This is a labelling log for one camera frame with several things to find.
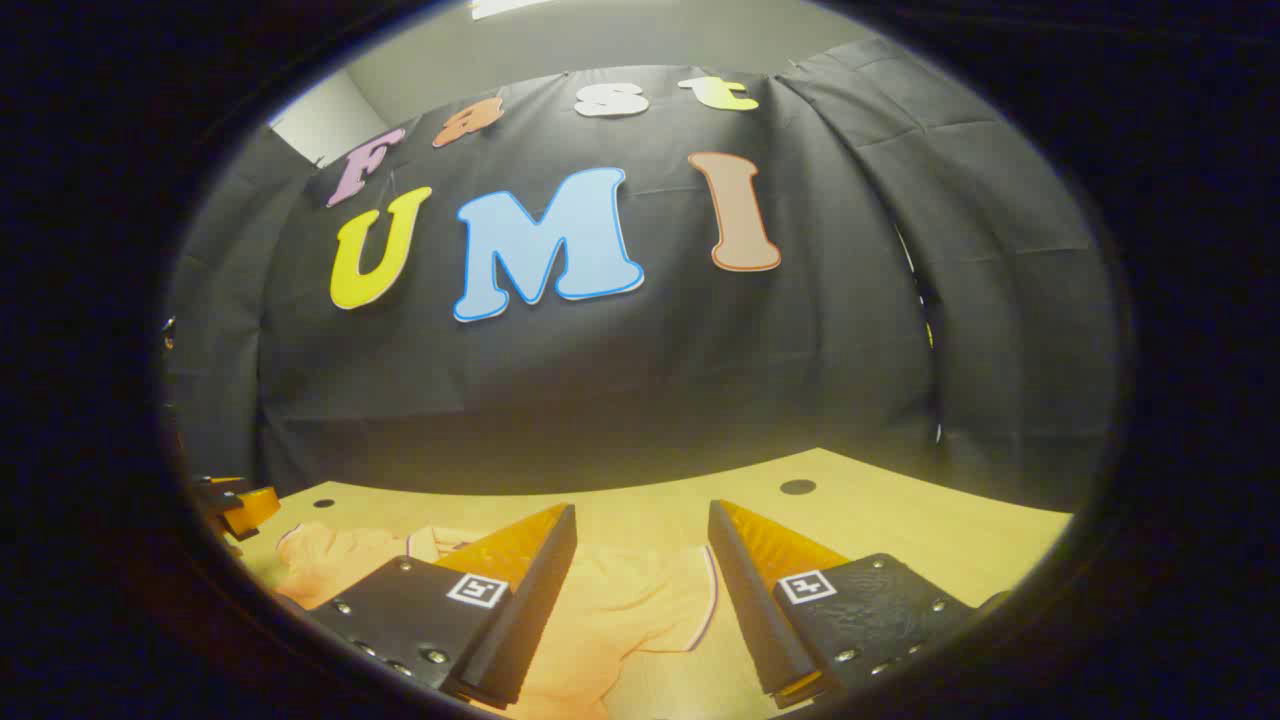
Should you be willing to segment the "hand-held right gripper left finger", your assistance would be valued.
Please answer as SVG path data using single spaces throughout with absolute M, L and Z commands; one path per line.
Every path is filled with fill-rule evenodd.
M 576 548 L 575 507 L 557 503 L 435 562 L 402 551 L 307 615 L 417 687 L 506 708 Z

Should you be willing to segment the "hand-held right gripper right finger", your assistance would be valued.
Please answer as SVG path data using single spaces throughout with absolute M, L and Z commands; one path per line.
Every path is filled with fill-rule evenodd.
M 726 500 L 708 538 L 762 689 L 780 708 L 882 683 L 986 614 L 888 553 L 847 559 Z

